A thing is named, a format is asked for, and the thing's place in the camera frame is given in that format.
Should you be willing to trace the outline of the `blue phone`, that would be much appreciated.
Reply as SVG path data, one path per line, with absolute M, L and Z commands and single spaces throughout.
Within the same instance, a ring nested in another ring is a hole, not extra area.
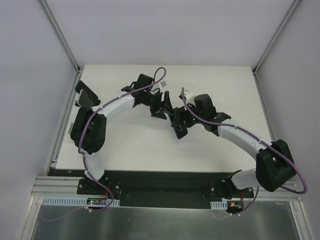
M 181 125 L 179 122 L 176 121 L 176 118 L 174 115 L 169 115 L 168 114 L 168 118 L 170 120 L 170 124 L 171 124 L 171 127 L 175 133 L 175 128 L 179 128 L 179 127 L 182 127 L 183 125 Z

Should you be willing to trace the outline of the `silver metal phone stand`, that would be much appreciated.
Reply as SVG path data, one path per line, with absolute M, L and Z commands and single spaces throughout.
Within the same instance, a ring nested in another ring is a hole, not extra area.
M 68 129 L 68 134 L 69 134 L 69 135 L 70 135 L 71 132 L 72 132 L 73 125 L 74 125 L 74 123 L 72 122 L 72 123 L 70 124 L 70 126 L 69 126 L 69 129 Z

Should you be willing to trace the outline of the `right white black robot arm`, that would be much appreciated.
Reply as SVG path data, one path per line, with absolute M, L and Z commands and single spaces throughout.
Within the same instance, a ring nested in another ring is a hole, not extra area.
M 206 131 L 230 141 L 255 160 L 255 168 L 237 170 L 220 182 L 215 188 L 220 197 L 231 199 L 244 189 L 258 187 L 274 192 L 297 174 L 289 146 L 284 140 L 270 141 L 240 128 L 231 116 L 216 110 L 208 94 L 197 95 L 185 103 L 169 114 L 178 139 L 186 136 L 189 128 L 201 124 Z

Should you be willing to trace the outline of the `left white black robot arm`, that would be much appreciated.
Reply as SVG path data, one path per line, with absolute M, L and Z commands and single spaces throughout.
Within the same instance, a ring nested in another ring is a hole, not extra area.
M 149 107 L 153 118 L 166 120 L 173 113 L 168 91 L 162 87 L 153 89 L 160 84 L 158 80 L 141 73 L 138 79 L 121 89 L 119 95 L 102 104 L 98 96 L 82 81 L 75 90 L 79 94 L 77 100 L 78 112 L 72 125 L 70 138 L 82 156 L 84 173 L 90 179 L 88 188 L 99 195 L 105 191 L 106 183 L 101 178 L 104 175 L 100 152 L 105 144 L 108 124 L 125 111 L 138 105 Z

